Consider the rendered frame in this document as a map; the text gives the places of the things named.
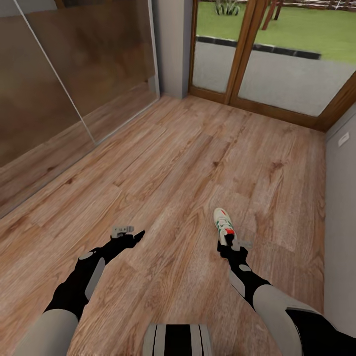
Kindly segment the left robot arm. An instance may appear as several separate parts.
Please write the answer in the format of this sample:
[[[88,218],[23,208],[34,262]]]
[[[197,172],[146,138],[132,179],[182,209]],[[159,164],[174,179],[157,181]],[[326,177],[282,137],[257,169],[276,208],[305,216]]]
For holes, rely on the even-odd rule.
[[[83,309],[97,286],[105,265],[127,248],[133,248],[145,230],[127,235],[134,226],[114,226],[111,241],[79,257],[67,280],[11,356],[66,356]]]

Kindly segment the robot trunk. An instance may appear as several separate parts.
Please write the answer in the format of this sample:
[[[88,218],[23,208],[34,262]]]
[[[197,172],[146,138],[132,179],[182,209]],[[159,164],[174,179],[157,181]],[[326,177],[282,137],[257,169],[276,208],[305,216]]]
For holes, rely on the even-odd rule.
[[[206,325],[150,325],[142,356],[214,356],[210,331]]]

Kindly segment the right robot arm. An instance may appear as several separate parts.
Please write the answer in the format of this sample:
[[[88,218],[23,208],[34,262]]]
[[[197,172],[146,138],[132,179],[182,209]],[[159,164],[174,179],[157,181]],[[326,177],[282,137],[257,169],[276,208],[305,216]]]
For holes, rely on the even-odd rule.
[[[227,259],[231,285],[254,308],[283,356],[356,356],[356,338],[338,331],[317,310],[293,299],[266,279],[253,273],[246,263],[253,242],[233,239],[217,252]]]

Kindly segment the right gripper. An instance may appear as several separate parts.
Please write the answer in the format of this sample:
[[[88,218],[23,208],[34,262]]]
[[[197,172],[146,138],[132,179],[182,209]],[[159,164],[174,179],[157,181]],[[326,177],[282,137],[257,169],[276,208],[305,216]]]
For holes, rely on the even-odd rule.
[[[247,250],[245,248],[240,248],[240,252],[233,251],[230,246],[221,245],[220,241],[218,241],[217,252],[220,252],[221,258],[227,259],[229,264],[232,257],[240,257],[244,261],[246,261],[247,257]]]

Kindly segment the gym shoe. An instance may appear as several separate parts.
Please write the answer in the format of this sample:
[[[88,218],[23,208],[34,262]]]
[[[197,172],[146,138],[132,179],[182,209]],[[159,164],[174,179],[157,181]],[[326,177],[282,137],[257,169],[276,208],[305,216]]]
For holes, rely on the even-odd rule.
[[[231,218],[223,208],[216,208],[214,211],[214,223],[220,234],[220,243],[225,246],[233,246],[233,239],[237,236],[233,230]]]

